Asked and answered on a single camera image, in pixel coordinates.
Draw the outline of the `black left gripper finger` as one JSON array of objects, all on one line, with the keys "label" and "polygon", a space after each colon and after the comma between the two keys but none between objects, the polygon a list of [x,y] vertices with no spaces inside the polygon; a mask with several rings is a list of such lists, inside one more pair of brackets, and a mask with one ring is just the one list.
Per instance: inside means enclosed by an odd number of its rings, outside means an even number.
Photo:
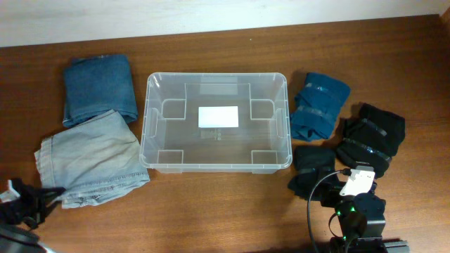
[{"label": "black left gripper finger", "polygon": [[64,187],[56,187],[56,188],[41,188],[39,189],[39,194],[43,197],[59,197],[61,196],[66,189]]},{"label": "black left gripper finger", "polygon": [[40,204],[37,210],[37,224],[40,225],[45,222],[49,214],[59,205],[59,201],[53,201],[46,204]]}]

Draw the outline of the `light blue jeans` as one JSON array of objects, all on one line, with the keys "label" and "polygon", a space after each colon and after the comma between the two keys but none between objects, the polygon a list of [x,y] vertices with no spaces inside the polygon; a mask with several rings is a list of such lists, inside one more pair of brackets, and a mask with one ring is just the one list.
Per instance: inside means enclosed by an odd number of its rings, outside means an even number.
[{"label": "light blue jeans", "polygon": [[150,181],[140,145],[121,114],[109,110],[41,142],[34,153],[44,188],[65,189],[62,208],[98,206]]}]

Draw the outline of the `black taped clothing bundle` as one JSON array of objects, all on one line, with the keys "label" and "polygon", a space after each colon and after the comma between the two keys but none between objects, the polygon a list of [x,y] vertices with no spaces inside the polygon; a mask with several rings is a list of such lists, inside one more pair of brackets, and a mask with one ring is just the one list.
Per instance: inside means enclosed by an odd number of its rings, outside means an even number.
[{"label": "black taped clothing bundle", "polygon": [[344,121],[342,140],[335,151],[348,167],[355,168],[359,162],[368,164],[378,179],[388,170],[405,135],[406,120],[402,116],[364,103],[358,117]]}]

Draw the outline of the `dark blue jeans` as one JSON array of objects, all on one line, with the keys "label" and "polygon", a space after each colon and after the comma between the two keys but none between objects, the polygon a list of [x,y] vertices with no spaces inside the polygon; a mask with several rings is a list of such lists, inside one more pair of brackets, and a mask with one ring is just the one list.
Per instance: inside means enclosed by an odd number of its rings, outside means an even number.
[{"label": "dark blue jeans", "polygon": [[138,119],[131,66],[123,54],[75,58],[63,70],[63,126],[70,128],[109,110],[130,123]]}]

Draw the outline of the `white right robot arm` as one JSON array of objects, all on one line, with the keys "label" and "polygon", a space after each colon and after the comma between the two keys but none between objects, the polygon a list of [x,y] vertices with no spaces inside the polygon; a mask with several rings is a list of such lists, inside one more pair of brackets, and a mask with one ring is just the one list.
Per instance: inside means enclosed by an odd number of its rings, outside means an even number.
[{"label": "white right robot arm", "polygon": [[[357,182],[366,178],[363,190],[346,194],[343,190],[346,182],[338,179],[338,174],[348,177],[347,182]],[[377,183],[371,175],[363,171],[343,169],[324,176],[316,184],[321,191],[321,205],[332,207],[342,235],[334,235],[329,242],[331,253],[365,252],[365,253],[409,253],[407,241],[384,240],[386,225],[384,216],[386,201],[375,195]]]}]

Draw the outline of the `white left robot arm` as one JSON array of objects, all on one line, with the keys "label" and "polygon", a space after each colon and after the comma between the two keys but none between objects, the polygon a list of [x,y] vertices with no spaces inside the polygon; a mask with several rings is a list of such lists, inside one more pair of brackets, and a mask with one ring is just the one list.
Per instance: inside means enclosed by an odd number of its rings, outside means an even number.
[{"label": "white left robot arm", "polygon": [[35,188],[19,178],[1,193],[1,253],[54,253],[33,233],[58,205],[62,187]]}]

